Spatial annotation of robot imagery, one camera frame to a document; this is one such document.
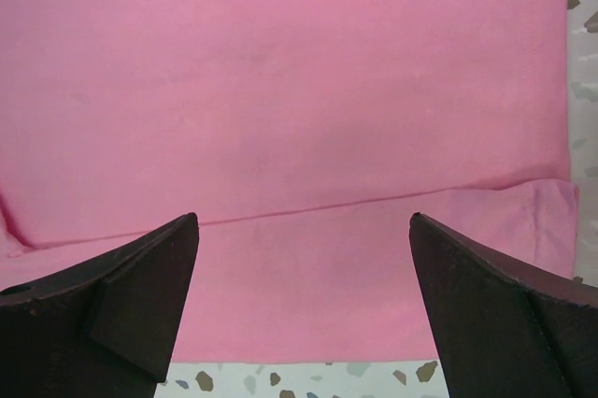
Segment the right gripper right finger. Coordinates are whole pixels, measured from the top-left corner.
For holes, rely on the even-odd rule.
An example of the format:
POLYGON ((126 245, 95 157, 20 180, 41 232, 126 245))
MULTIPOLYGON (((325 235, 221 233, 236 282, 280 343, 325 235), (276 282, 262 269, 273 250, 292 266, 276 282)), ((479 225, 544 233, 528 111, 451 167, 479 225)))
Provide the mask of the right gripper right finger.
POLYGON ((596 288, 421 213, 409 243, 450 396, 596 396, 596 288))

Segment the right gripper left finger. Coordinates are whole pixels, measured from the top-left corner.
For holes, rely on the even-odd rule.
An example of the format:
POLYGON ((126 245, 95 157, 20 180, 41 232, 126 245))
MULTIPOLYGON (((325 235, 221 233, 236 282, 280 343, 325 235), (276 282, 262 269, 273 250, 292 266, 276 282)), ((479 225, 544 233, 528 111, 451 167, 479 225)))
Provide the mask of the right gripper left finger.
POLYGON ((198 244, 188 213, 2 290, 2 396, 153 396, 167 376, 198 244))

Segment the pink t shirt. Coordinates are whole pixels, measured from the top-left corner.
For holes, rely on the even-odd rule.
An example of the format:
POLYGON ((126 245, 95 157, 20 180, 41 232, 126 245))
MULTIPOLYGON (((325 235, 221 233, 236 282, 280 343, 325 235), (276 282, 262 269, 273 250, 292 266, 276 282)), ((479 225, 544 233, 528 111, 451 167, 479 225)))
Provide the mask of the pink t shirt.
POLYGON ((178 362, 432 358, 421 212, 574 272, 566 0, 1 0, 1 284, 201 225, 178 362))

